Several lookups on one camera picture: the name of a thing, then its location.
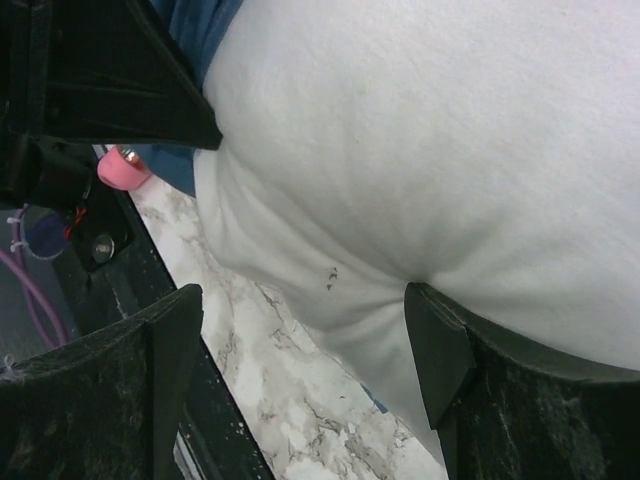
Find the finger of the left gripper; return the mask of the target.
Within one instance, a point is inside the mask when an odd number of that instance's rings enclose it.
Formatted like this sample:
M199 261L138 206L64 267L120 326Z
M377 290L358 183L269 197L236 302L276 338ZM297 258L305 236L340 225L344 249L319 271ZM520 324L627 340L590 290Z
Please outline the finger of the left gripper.
M215 150L222 135L148 1L4 1L1 119L72 143Z

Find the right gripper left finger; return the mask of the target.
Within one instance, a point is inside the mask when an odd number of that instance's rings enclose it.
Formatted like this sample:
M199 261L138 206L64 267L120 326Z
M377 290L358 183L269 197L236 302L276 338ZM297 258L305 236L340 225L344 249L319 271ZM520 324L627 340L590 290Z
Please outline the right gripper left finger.
M1 368L4 479L166 479L203 322L189 284Z

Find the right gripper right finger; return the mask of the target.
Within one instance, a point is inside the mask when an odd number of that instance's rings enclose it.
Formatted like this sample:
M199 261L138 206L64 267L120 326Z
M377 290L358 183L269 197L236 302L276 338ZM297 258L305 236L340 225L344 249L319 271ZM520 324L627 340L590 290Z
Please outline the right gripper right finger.
M576 357L411 283L405 320L452 479L635 479L639 374Z

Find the blue patterned pillowcase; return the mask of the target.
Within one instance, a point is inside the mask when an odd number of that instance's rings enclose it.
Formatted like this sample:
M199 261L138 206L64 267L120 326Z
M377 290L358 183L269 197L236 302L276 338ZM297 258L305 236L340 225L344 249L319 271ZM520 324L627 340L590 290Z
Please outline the blue patterned pillowcase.
M242 5L241 0L157 0L152 3L202 87L209 66ZM138 144L147 169L176 190L195 195L194 155L187 146Z

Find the white pillow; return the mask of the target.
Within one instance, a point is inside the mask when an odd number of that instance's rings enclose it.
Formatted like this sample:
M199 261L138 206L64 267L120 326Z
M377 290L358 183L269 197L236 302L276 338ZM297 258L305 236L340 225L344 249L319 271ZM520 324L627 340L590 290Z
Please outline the white pillow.
M216 260L278 289L433 454L408 283L639 365L635 1L246 1L194 160Z

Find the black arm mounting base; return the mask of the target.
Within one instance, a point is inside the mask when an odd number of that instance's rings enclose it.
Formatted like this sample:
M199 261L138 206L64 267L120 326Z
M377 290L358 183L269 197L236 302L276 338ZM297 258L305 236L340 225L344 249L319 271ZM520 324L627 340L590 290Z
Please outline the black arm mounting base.
M97 179L95 154L88 147L38 145L22 135L3 135L1 198L62 214L71 248L55 268L80 328L78 339L182 288L169 278L129 198ZM53 350L78 339L62 339ZM272 475L201 337L178 441L186 443L204 479Z

